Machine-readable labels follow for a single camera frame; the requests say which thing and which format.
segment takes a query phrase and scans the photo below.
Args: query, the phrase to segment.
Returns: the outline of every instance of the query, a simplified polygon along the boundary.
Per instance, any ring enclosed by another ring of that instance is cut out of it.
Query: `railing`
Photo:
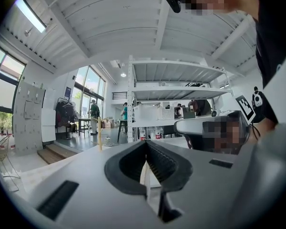
[[[112,99],[127,99],[127,92],[112,93]]]

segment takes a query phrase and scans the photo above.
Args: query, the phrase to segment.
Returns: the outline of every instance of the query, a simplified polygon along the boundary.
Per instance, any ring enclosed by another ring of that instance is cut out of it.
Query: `fluorescent light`
[[[37,15],[31,10],[24,0],[16,0],[17,7],[28,18],[28,20],[40,31],[43,32],[46,26],[40,21]]]

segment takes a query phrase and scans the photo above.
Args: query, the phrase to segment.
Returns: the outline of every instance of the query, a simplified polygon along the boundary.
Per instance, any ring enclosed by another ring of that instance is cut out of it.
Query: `white basket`
[[[134,119],[136,121],[151,121],[157,120],[157,106],[139,105],[133,108]]]
[[[175,119],[174,107],[160,107],[158,108],[158,120]]]

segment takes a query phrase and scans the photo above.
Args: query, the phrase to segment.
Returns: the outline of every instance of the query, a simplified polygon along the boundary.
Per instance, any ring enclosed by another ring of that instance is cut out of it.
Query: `stairs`
[[[77,154],[56,144],[49,144],[45,147],[45,149],[38,150],[37,154],[49,165]]]

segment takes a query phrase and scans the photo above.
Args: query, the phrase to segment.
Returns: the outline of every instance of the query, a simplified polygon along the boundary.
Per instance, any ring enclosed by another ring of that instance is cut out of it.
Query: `person in green shirt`
[[[121,116],[123,117],[123,120],[127,120],[127,103],[124,103],[124,109],[121,113]]]
[[[99,116],[100,116],[100,109],[96,105],[95,100],[93,99],[90,108],[90,119],[91,119],[90,125],[92,129],[92,133],[90,133],[90,135],[98,134],[98,132],[96,131],[96,120],[94,120],[93,118],[97,119]]]

